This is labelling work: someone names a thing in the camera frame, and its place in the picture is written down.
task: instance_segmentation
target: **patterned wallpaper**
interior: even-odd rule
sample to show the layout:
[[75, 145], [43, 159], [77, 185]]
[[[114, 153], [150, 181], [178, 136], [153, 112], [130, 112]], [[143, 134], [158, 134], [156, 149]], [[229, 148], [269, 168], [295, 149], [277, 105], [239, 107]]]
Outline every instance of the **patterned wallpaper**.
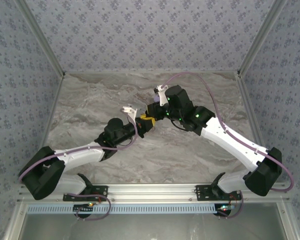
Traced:
[[64, 71], [236, 70], [273, 0], [26, 0]]
[[294, 175], [300, 221], [300, 0], [288, 1], [244, 79], [265, 142]]
[[17, 174], [38, 150], [59, 78], [13, 0], [0, 0], [0, 240]]

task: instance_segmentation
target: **yellow object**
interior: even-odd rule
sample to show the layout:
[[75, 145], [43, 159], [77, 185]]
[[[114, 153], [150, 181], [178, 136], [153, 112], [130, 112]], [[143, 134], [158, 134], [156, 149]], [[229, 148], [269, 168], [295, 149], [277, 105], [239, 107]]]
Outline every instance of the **yellow object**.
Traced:
[[156, 124], [156, 120], [152, 116], [147, 117], [147, 115], [145, 113], [140, 115], [140, 119], [151, 120], [153, 126]]

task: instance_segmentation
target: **white cable holder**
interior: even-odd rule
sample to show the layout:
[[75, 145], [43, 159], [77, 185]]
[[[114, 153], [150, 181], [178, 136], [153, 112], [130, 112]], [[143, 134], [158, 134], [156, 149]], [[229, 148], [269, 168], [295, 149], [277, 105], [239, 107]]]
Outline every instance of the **white cable holder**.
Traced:
[[166, 90], [169, 88], [167, 85], [164, 87], [161, 87], [162, 85], [159, 85], [156, 87], [158, 90], [159, 98], [160, 98], [160, 106], [162, 107], [163, 105], [168, 103], [168, 99], [165, 95]]
[[136, 123], [136, 116], [137, 116], [137, 109], [133, 109], [130, 106], [124, 106], [123, 107], [123, 112], [127, 113], [130, 118]]

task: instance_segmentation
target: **gray marble floor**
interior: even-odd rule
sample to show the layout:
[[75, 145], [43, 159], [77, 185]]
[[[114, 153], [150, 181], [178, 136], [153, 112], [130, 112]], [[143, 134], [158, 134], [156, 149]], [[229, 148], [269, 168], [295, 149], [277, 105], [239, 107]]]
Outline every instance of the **gray marble floor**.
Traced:
[[[153, 102], [153, 88], [172, 73], [71, 74], [63, 80], [47, 144], [69, 149], [93, 141], [120, 108], [132, 105], [139, 114]], [[231, 128], [252, 138], [248, 118], [233, 73], [201, 73], [215, 94], [222, 117]], [[192, 76], [177, 78], [195, 105], [215, 112], [203, 84]], [[134, 145], [103, 162], [72, 169], [93, 183], [192, 183], [211, 182], [221, 172], [242, 169], [241, 163], [218, 145], [191, 132], [159, 121]]]

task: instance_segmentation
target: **marble surface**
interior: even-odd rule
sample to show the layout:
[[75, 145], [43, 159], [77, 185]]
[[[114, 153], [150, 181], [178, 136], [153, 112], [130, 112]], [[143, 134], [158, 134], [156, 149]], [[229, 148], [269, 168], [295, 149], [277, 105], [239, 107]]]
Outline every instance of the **marble surface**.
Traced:
[[[141, 114], [153, 102], [153, 88], [173, 73], [71, 74], [63, 80], [47, 138], [52, 149], [69, 149], [96, 139], [114, 117], [127, 119], [120, 108], [132, 105]], [[233, 73], [200, 73], [214, 92], [222, 117], [231, 128], [252, 140], [242, 98]], [[215, 112], [203, 84], [181, 76], [181, 85], [195, 105]], [[138, 138], [130, 148], [103, 162], [89, 163], [68, 173], [85, 174], [93, 183], [211, 182], [221, 172], [243, 169], [231, 154], [193, 132], [175, 128], [168, 119]]]

